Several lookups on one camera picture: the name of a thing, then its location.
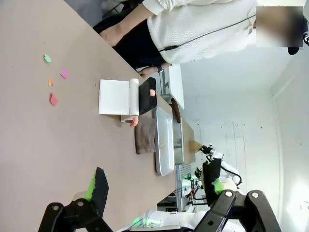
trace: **person's hand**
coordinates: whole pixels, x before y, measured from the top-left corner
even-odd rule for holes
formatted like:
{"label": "person's hand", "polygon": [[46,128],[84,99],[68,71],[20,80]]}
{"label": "person's hand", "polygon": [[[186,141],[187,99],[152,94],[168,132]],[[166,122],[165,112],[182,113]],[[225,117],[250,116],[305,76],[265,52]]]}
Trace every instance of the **person's hand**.
{"label": "person's hand", "polygon": [[116,24],[100,33],[100,36],[112,47],[116,46],[124,36],[119,24]]}
{"label": "person's hand", "polygon": [[144,68],[143,70],[139,71],[139,75],[142,78],[148,78],[151,74],[154,74],[158,71],[158,68],[155,66]]}

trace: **green paper scrap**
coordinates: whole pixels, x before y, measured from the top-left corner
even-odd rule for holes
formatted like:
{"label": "green paper scrap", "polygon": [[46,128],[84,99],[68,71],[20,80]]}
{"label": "green paper scrap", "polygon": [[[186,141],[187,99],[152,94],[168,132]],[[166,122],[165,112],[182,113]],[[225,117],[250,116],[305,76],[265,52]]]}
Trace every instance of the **green paper scrap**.
{"label": "green paper scrap", "polygon": [[44,54],[44,60],[46,61],[46,63],[52,62],[52,59],[51,59],[50,56],[47,55],[47,54]]}
{"label": "green paper scrap", "polygon": [[218,195],[224,190],[223,184],[219,179],[216,179],[216,181],[212,182],[212,184],[214,185],[214,191]]}
{"label": "green paper scrap", "polygon": [[89,188],[88,188],[88,191],[86,193],[86,196],[85,196],[85,199],[87,201],[90,201],[91,198],[92,198],[92,193],[93,193],[93,190],[95,189],[95,185],[96,185],[96,172],[94,173],[92,179],[91,179],[91,182],[90,182],[90,185],[89,185]]}

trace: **beige tabletop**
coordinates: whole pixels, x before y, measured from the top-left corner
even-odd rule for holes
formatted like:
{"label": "beige tabletop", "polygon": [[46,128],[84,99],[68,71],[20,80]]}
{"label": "beige tabletop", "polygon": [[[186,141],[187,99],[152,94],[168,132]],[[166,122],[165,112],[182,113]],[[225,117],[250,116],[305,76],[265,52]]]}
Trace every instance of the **beige tabletop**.
{"label": "beige tabletop", "polygon": [[98,114],[100,79],[139,76],[64,1],[0,1],[0,35],[0,231],[37,231],[46,206],[69,204],[97,166],[113,230],[175,190],[175,173],[158,176],[154,155],[135,153],[133,128]]}
{"label": "beige tabletop", "polygon": [[182,124],[182,150],[183,150],[183,164],[189,164],[195,162],[195,152],[190,151],[189,143],[194,141],[194,131],[184,119],[181,118]]}

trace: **person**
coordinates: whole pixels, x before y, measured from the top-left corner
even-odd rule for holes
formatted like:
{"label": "person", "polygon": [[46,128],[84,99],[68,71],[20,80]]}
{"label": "person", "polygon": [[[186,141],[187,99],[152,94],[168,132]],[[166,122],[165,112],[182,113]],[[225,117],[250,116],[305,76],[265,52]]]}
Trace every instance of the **person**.
{"label": "person", "polygon": [[256,14],[259,28],[257,46],[287,47],[288,53],[295,55],[299,47],[303,47],[303,42],[309,45],[308,21],[302,7],[262,7],[257,9]]}
{"label": "person", "polygon": [[254,43],[255,0],[144,0],[94,30],[147,77]]}

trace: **red paper scrap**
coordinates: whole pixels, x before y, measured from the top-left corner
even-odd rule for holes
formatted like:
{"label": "red paper scrap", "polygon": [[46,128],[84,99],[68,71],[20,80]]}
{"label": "red paper scrap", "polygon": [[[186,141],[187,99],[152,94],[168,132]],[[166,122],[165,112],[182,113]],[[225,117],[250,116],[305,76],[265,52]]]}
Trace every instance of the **red paper scrap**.
{"label": "red paper scrap", "polygon": [[50,95],[49,101],[53,106],[56,106],[58,104],[58,99],[55,97],[55,95],[53,93]]}

